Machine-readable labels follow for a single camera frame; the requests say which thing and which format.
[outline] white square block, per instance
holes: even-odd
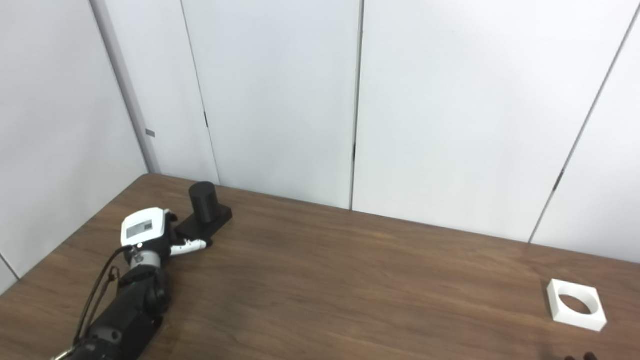
[[[547,287],[547,293],[554,321],[593,331],[600,331],[607,324],[598,290],[595,288],[552,279]],[[560,295],[568,295],[580,300],[589,308],[591,314],[580,314],[571,310],[560,299]]]

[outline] circular hole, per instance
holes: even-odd
[[[560,295],[560,300],[564,302],[567,307],[576,313],[590,315],[593,314],[591,310],[585,305],[582,301],[576,299],[575,297],[569,295]]]

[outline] cable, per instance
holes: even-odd
[[[98,299],[95,301],[95,304],[93,305],[93,310],[91,310],[91,314],[89,315],[89,320],[86,321],[86,326],[84,327],[84,330],[81,332],[81,335],[80,335],[81,339],[84,338],[84,336],[86,335],[87,329],[89,328],[89,326],[91,326],[91,323],[93,322],[93,317],[95,316],[95,312],[98,310],[98,306],[100,306],[100,302],[102,301],[104,294],[106,294],[107,289],[109,288],[109,285],[116,280],[117,281],[120,280],[120,269],[117,266],[112,266],[111,270],[109,270],[109,278],[107,279],[106,282],[102,284],[100,295],[98,295]]]
[[[84,305],[84,309],[82,310],[82,314],[80,315],[80,322],[78,323],[78,328],[76,330],[76,335],[74,336],[73,346],[76,346],[80,342],[80,332],[82,331],[82,328],[83,328],[83,325],[84,325],[84,319],[86,318],[87,311],[89,311],[89,306],[91,305],[91,301],[93,301],[93,297],[95,296],[95,292],[98,290],[98,286],[100,285],[100,282],[101,282],[102,278],[104,277],[104,274],[107,272],[107,269],[109,268],[109,265],[113,262],[113,260],[118,255],[120,255],[121,253],[123,253],[125,251],[131,250],[131,249],[133,249],[133,246],[127,245],[127,246],[123,246],[123,247],[119,248],[118,250],[114,251],[113,255],[111,255],[109,260],[107,260],[107,263],[102,268],[102,271],[100,271],[100,275],[98,275],[98,279],[95,280],[95,284],[93,285],[93,289],[91,290],[91,293],[89,294],[89,298],[86,300],[86,304]]]

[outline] table surface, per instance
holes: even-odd
[[[0,297],[0,357],[67,348],[122,220],[154,206],[185,218],[191,184],[139,178]],[[640,358],[640,265],[230,188],[218,197],[234,218],[211,248],[168,264],[173,302],[142,359]],[[598,289],[602,332],[552,321],[551,278]]]

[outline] robotic hand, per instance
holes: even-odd
[[[189,189],[189,194],[195,213],[176,227],[178,238],[172,232],[172,222],[177,221],[177,217],[168,209],[145,209],[124,220],[120,238],[122,247],[109,259],[93,288],[72,348],[53,359],[139,358],[160,328],[170,302],[162,265],[171,256],[211,246],[211,235],[232,217],[231,209],[218,204],[213,184],[197,183]],[[95,305],[83,331],[84,318],[100,280],[120,253],[124,253],[131,268],[122,278],[113,272],[109,275],[97,302],[108,283],[118,278],[116,298],[92,323]]]

